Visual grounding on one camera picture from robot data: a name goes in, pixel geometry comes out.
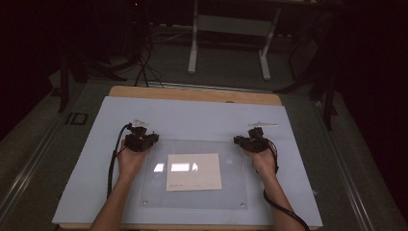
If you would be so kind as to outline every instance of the white desk leg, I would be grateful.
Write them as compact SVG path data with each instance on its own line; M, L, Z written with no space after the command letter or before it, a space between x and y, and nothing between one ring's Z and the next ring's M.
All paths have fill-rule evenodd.
M273 18L273 22L270 23L270 27L269 27L268 35L267 35L267 42L264 48L262 50L259 50L259 60L261 62L262 75L264 76L265 80L270 80L270 73L269 73L269 67L268 67L268 61L267 61L267 52L269 50L270 42L272 41L272 38L273 38L273 33L275 31L275 27L278 22L280 12L281 12L281 9L278 8L278 10L276 10L275 17Z
M189 74L195 73L195 64L197 63L197 18L198 18L198 0L194 0L194 18L192 19L192 45L189 60Z

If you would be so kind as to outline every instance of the forearm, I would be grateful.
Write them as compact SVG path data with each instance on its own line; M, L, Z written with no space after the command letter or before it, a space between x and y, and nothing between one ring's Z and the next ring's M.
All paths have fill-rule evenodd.
M131 188L128 179L118 179L108 200L105 202L90 230L119 230L122 223L123 211Z
M265 179L264 185L268 198L272 202L293 212L293 208L288 198L285 196L285 193L283 192L282 187L280 186L276 177L269 177L268 179ZM270 206L270 209L276 230L304 230L303 226L289 215L274 208L273 206Z

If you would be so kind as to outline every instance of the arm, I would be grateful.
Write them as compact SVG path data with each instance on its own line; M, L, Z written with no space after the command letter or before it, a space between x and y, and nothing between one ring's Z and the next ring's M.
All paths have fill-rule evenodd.
M132 186L133 179L138 174L149 149L143 152L133 152L123 146L117 156L119 162L119 176L112 192L93 222L90 230L119 230L122 223L123 211Z
M268 198L274 203L293 212L293 208L276 177L273 153L269 149L260 153L244 150L244 153L252 158L252 166L258 171L264 183ZM292 217L272 206L270 206L270 209L276 230L304 230L303 226Z

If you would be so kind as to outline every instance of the white paper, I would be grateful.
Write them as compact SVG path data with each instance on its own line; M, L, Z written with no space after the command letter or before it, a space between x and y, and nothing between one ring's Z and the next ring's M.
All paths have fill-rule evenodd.
M217 153L168 155L167 191L221 189L221 174Z

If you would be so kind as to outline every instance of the gray floor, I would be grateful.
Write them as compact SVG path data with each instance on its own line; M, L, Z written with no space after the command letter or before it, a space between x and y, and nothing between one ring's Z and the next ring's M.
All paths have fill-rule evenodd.
M271 92L293 83L288 64L292 46L284 38L275 39L270 48L268 61L274 79L269 82L262 79L257 49L253 45L237 46L231 41L222 44L201 40L196 73L188 74L188 38L154 43L149 64L163 74L161 81L166 88L189 85ZM86 84L71 83L71 103L64 114L57 113L59 99L47 96L0 143L3 197L44 137L51 137L44 145L44 157L36 174L10 213L4 230L54 229L51 219L58 199L104 96L114 85L133 85L139 69L137 66L120 74L129 78L126 83L103 80L96 73ZM154 78L151 72L147 73L149 79ZM333 131L329 132L321 122L321 106L309 100L308 89L307 86L280 96L316 192L324 225L320 230L408 230L341 96L336 94L338 115L332 116ZM88 114L89 120L84 126L65 125L69 112ZM49 128L56 124L55 133L49 134ZM363 202L370 222L360 219L356 201Z

